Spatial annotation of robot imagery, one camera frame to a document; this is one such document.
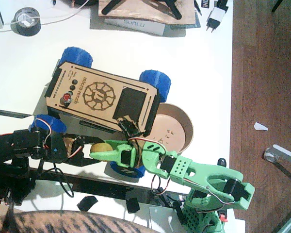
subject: duct tape roll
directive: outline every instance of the duct tape roll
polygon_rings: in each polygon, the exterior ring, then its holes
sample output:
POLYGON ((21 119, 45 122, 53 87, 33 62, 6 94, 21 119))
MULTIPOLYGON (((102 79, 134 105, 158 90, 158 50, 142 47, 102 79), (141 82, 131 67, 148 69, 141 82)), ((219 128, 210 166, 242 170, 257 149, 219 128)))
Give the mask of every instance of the duct tape roll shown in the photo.
POLYGON ((18 10, 14 16, 16 30, 24 36, 36 35, 41 29, 40 15, 36 9, 26 7, 18 10))

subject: blue tire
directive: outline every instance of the blue tire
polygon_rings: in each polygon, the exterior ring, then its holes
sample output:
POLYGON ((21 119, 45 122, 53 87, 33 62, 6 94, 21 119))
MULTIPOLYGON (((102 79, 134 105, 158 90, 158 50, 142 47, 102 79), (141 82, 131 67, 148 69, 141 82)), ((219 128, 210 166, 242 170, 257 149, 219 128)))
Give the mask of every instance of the blue tire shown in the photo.
POLYGON ((156 87, 160 93, 160 102, 166 102, 171 85, 170 78, 157 70, 145 70, 139 80, 156 87))
POLYGON ((121 175, 124 175, 124 176, 132 177, 132 178, 141 178, 145 175, 145 172, 146 172, 145 166, 141 166, 139 168, 124 168, 124 167, 118 166, 116 162, 111 162, 110 166, 117 173, 120 173, 121 175))
POLYGON ((71 62, 83 67, 92 67, 92 56, 83 49, 77 47, 68 47, 64 50, 59 61, 59 66, 64 62, 71 62))
POLYGON ((37 127, 42 128, 44 130, 49 130, 48 126, 45 123, 43 123, 40 120, 35 120, 36 118, 40 118, 40 119, 44 120, 47 124, 50 125, 51 129, 55 132, 65 133, 67 130, 67 127, 65 126, 65 124, 61 120, 56 119, 56 118, 49 116, 49 115, 45 115, 45 114, 39 114, 39 115, 34 116, 34 121, 31 124, 31 129, 34 126, 37 126, 37 127))

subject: robotic arm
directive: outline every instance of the robotic arm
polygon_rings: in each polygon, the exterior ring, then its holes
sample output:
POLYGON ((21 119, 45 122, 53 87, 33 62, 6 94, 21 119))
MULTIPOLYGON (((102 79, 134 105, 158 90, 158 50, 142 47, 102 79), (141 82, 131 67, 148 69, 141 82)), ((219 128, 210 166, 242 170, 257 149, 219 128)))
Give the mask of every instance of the robotic arm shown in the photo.
POLYGON ((136 167, 141 159, 149 173, 191 188, 182 209, 188 232, 207 229, 207 232, 223 233, 226 216, 220 211, 230 208, 246 210, 249 207, 255 188, 243 183, 243 175, 238 171, 195 163, 154 142, 144 144, 141 158, 128 141, 109 140, 106 143, 114 150, 92 152, 90 157, 115 161, 126 168, 136 167))

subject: power adapter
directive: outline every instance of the power adapter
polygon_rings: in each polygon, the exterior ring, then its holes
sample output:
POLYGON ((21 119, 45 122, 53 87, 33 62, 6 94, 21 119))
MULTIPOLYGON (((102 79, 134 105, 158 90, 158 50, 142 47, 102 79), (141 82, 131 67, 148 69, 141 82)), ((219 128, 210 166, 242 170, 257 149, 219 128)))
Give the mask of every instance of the power adapter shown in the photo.
POLYGON ((207 19, 207 30, 208 28, 212 28, 212 31, 219 27, 222 22, 223 16, 228 10, 228 6, 226 6, 227 0, 218 0, 217 6, 213 8, 210 12, 209 17, 207 19))

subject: black stand leg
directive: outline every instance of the black stand leg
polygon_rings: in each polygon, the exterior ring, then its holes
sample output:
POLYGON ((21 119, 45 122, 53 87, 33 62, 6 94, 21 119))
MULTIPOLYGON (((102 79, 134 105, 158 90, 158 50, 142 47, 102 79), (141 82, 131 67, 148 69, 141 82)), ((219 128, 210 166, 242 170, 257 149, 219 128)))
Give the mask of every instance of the black stand leg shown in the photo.
POLYGON ((182 15, 180 11, 178 10, 178 8, 176 7, 174 0, 165 0, 164 2, 170 8, 170 10, 172 11, 176 19, 179 20, 182 18, 182 15))
POLYGON ((283 0, 278 0, 278 1, 276 2, 275 6, 274 6, 273 9, 272 9, 272 12, 273 12, 273 13, 274 13, 275 10, 278 8, 278 6, 282 3, 282 1, 283 1, 283 0))
POLYGON ((105 8, 102 9, 101 13, 103 15, 108 14, 117 4, 119 4, 122 0, 111 0, 105 8))

